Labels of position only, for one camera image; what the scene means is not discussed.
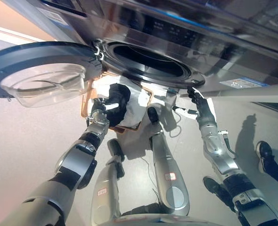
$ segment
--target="sticker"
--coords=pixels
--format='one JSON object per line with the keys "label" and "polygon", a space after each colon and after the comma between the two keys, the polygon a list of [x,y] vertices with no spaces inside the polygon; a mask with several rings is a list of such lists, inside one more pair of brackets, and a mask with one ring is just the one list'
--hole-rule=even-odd
{"label": "sticker", "polygon": [[220,83],[223,84],[223,85],[226,85],[226,86],[236,88],[236,89],[269,86],[268,84],[265,84],[265,83],[247,78],[247,77],[241,77],[239,79],[221,81]]}
{"label": "sticker", "polygon": [[175,173],[165,173],[165,180],[176,180]]}
{"label": "sticker", "polygon": [[97,196],[103,195],[107,193],[107,188],[103,188],[97,192]]}
{"label": "sticker", "polygon": [[59,14],[50,12],[50,11],[42,9],[42,8],[37,8],[37,9],[50,20],[60,23],[65,26],[69,26],[69,24],[67,22],[65,22],[65,20]]}

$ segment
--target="washing machine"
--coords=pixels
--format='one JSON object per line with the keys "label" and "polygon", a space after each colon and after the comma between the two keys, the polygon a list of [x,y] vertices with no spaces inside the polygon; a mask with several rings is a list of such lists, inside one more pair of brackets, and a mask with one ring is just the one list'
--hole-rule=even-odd
{"label": "washing machine", "polygon": [[108,71],[202,92],[278,84],[278,0],[2,0],[56,41],[0,51],[0,98],[82,94]]}

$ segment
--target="washing machine door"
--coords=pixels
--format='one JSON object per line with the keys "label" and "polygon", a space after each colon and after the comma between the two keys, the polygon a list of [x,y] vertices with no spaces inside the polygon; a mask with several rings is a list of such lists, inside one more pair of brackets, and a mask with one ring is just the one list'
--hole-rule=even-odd
{"label": "washing machine door", "polygon": [[99,76],[101,61],[93,47],[71,42],[36,42],[0,51],[0,98],[23,106],[59,103],[86,91]]}

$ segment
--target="laundry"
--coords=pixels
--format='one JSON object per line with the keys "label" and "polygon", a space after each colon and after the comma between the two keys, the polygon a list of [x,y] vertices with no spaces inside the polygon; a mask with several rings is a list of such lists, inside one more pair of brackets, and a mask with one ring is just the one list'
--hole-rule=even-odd
{"label": "laundry", "polygon": [[[94,81],[92,88],[96,90],[97,97],[108,98],[112,84],[119,83],[130,90],[130,98],[126,105],[126,112],[119,126],[137,128],[145,115],[150,95],[143,88],[123,76],[104,76]],[[88,112],[91,112],[93,103],[90,100]]]}
{"label": "laundry", "polygon": [[105,104],[119,104],[118,107],[107,110],[106,118],[110,121],[110,127],[117,126],[124,119],[129,98],[130,90],[127,86],[118,83],[110,85],[109,99]]}

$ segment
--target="robotic arm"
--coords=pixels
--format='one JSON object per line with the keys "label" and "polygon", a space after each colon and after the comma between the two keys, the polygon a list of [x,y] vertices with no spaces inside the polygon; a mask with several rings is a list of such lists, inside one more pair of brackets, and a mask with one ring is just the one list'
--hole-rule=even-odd
{"label": "robotic arm", "polygon": [[278,212],[266,201],[261,191],[253,185],[222,144],[214,115],[208,101],[192,88],[189,97],[196,104],[197,122],[204,141],[204,156],[211,162],[216,174],[224,183],[237,208],[243,226],[278,226]]}
{"label": "robotic arm", "polygon": [[64,226],[75,192],[86,187],[94,173],[96,150],[109,128],[106,106],[95,102],[90,124],[62,155],[55,176],[41,184],[0,226]]}

